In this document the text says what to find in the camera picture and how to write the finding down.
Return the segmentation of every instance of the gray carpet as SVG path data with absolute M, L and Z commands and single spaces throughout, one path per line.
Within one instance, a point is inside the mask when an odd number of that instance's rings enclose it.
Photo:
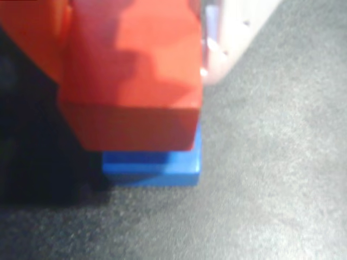
M 108 205 L 16 211 L 0 256 L 347 258 L 347 1 L 285 0 L 205 89 L 202 126 L 196 188 L 116 188 Z

